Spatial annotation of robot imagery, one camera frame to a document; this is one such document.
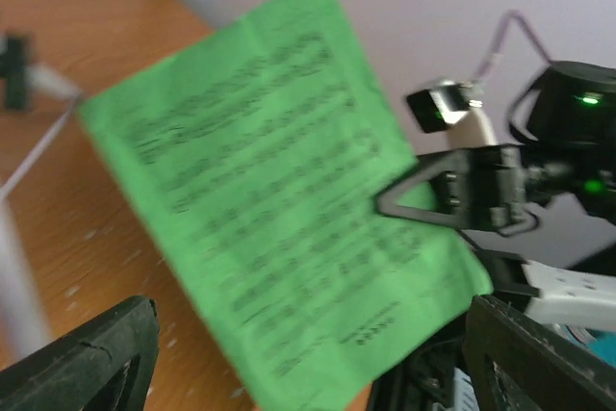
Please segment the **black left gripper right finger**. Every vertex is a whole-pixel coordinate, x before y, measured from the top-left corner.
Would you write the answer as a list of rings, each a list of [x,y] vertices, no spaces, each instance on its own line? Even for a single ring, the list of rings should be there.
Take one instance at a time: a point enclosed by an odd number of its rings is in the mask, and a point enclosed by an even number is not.
[[[466,315],[463,352],[481,410],[613,410],[615,369],[491,295]]]

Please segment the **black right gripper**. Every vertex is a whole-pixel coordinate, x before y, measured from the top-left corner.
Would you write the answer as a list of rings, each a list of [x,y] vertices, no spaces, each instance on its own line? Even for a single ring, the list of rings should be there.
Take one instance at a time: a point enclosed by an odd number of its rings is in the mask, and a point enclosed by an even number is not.
[[[573,161],[553,151],[501,144],[422,155],[374,195],[381,216],[504,238],[531,232],[545,207],[573,182]]]

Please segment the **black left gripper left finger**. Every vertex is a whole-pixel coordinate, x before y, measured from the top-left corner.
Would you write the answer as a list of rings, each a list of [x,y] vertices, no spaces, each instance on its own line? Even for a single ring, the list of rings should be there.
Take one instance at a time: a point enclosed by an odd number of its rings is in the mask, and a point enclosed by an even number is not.
[[[1,371],[1,408],[142,410],[158,353],[155,302],[130,296]]]

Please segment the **white tripod music stand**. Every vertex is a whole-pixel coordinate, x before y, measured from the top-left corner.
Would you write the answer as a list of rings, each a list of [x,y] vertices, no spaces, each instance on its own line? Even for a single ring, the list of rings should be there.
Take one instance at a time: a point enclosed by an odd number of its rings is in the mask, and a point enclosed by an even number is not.
[[[1,334],[19,361],[51,341],[9,195],[69,121],[84,91],[34,56],[25,34],[1,35]]]

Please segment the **green sheet music page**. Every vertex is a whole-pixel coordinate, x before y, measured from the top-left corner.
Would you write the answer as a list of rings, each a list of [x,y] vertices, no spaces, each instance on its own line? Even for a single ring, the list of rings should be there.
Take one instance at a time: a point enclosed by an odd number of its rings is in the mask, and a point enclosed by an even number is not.
[[[415,161],[338,0],[269,0],[85,102],[93,143],[265,410],[341,410],[492,285],[378,215]]]

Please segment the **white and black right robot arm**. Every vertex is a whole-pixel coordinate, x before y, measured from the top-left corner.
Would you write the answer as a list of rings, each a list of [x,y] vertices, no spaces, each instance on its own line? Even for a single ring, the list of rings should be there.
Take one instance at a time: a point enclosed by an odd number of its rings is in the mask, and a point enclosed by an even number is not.
[[[562,194],[590,217],[615,219],[615,72],[595,64],[555,61],[522,97],[532,102],[524,129],[498,143],[483,113],[479,86],[439,79],[406,103],[427,133],[444,132],[449,150],[422,155],[374,198],[385,217],[504,237],[538,228],[530,208]],[[534,321],[579,338],[615,328],[615,250],[560,270],[484,250],[495,294]]]

